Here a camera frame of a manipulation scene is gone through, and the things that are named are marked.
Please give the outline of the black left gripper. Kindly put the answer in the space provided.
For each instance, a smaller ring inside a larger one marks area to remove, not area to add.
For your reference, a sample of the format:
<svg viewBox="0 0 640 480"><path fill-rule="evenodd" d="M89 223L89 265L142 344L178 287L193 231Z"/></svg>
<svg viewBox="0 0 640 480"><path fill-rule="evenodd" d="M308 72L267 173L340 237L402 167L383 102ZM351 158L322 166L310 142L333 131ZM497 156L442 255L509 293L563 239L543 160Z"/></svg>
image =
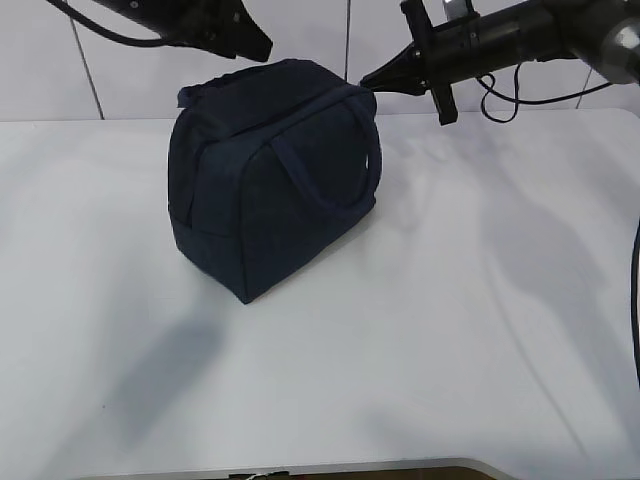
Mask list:
<svg viewBox="0 0 640 480"><path fill-rule="evenodd" d="M242 1L164 1L162 46L268 61L273 42Z"/></svg>

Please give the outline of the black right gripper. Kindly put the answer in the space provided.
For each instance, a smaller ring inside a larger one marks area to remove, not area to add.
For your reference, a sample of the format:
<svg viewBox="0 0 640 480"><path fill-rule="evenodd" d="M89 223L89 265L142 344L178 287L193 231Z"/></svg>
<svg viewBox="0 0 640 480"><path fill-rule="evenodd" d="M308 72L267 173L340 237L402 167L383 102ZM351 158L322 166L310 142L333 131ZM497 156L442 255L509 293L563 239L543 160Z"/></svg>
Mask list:
<svg viewBox="0 0 640 480"><path fill-rule="evenodd" d="M423 96L429 92L441 125L458 120L451 70L471 49L468 24L479 17L471 1L443 1L446 22L434 26L423 1L402 1L413 43L366 74L359 85L375 93Z"/></svg>

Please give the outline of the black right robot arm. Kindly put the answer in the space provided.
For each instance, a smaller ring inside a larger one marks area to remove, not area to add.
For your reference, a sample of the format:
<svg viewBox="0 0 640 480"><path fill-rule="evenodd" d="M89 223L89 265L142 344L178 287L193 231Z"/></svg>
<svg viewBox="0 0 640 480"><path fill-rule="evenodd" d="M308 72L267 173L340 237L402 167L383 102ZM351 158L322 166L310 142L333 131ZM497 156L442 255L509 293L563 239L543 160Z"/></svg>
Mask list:
<svg viewBox="0 0 640 480"><path fill-rule="evenodd" d="M435 25L421 1L403 1L411 41L360 84L374 92L429 93L439 121L457 121L453 85L525 62L578 59L608 85L639 81L636 1L522 1L480 15L469 1L446 1Z"/></svg>

